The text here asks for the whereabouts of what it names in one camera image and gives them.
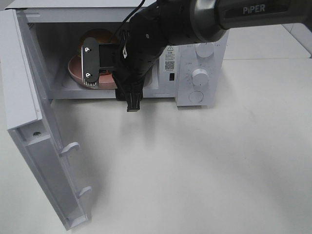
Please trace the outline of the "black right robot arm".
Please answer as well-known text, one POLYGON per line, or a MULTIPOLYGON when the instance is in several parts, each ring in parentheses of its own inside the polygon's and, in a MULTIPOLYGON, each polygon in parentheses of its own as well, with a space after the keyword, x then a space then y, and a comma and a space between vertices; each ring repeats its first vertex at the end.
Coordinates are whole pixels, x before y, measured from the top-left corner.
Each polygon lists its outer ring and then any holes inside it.
POLYGON ((140 109, 146 73, 168 45, 215 42, 227 30, 301 23, 312 26, 309 0, 158 0, 137 6, 125 19, 114 52, 117 98, 127 111, 140 109))

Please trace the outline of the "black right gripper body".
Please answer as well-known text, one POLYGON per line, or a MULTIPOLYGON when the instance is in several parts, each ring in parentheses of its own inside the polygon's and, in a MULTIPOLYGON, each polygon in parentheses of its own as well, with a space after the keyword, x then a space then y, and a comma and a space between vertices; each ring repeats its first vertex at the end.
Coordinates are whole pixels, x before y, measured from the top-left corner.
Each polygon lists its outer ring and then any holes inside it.
POLYGON ((163 53, 165 45, 123 41, 99 45, 100 67, 112 73, 117 100, 141 101, 146 73, 163 53))

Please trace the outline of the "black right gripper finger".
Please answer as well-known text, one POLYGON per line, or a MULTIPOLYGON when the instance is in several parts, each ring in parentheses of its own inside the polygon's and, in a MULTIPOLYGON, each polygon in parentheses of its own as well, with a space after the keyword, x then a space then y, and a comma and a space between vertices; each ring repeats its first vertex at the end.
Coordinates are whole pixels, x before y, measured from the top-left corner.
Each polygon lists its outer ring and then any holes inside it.
POLYGON ((127 112, 137 112, 140 110, 140 102, 142 99, 142 92, 127 92, 127 112))

